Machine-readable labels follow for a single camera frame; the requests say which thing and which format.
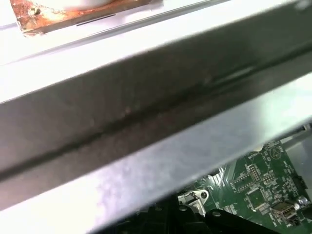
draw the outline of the screw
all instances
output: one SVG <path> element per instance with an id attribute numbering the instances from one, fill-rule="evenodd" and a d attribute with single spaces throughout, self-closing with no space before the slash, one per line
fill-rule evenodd
<path id="1" fill-rule="evenodd" d="M 30 8 L 29 10 L 29 13 L 32 15 L 32 16 L 37 16 L 41 13 L 40 9 L 37 8 L 37 7 L 32 7 Z"/>
<path id="2" fill-rule="evenodd" d="M 186 207 L 186 206 L 180 206 L 180 207 L 179 207 L 179 210 L 181 210 L 181 211 L 187 211 L 187 207 Z"/>
<path id="3" fill-rule="evenodd" d="M 201 196 L 201 198 L 205 199 L 205 198 L 207 197 L 207 193 L 202 192 L 202 193 L 200 194 L 200 196 Z"/>
<path id="4" fill-rule="evenodd" d="M 213 216 L 215 216 L 215 217 L 220 217 L 221 214 L 220 214 L 219 211 L 213 211 Z"/>

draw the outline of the capacitor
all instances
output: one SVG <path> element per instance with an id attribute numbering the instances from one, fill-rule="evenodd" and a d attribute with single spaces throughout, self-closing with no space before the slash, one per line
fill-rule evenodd
<path id="1" fill-rule="evenodd" d="M 305 196 L 300 196 L 300 197 L 298 198 L 298 203 L 299 203 L 300 205 L 308 205 L 309 200 L 308 200 Z"/>
<path id="2" fill-rule="evenodd" d="M 294 207 L 294 209 L 296 210 L 296 211 L 298 211 L 298 210 L 300 210 L 300 205 L 298 204 L 298 203 L 294 203 L 293 204 L 293 207 Z"/>

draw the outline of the integrated circuit chip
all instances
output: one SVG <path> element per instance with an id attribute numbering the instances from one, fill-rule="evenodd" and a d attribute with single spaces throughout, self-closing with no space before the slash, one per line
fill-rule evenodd
<path id="1" fill-rule="evenodd" d="M 254 210 L 259 209 L 262 205 L 266 204 L 266 200 L 260 188 L 256 188 L 246 194 L 247 199 Z"/>

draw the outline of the metal frame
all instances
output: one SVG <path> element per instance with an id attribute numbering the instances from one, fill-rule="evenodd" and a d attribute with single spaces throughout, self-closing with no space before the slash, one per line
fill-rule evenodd
<path id="1" fill-rule="evenodd" d="M 108 226 L 290 127 L 308 122 L 311 84 L 312 74 L 4 210 L 0 230 L 88 233 Z"/>
<path id="2" fill-rule="evenodd" d="M 1 67 L 2 209 L 106 166 L 2 211 L 0 230 L 96 230 L 308 121 L 311 18 L 238 0 Z"/>

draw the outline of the printed circuit board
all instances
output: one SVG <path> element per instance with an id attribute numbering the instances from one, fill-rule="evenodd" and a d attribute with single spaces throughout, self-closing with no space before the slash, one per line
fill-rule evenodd
<path id="1" fill-rule="evenodd" d="M 206 189 L 205 209 L 223 209 L 281 234 L 311 234 L 302 215 L 311 206 L 302 178 L 280 141 L 251 152 L 197 180 L 187 190 Z"/>

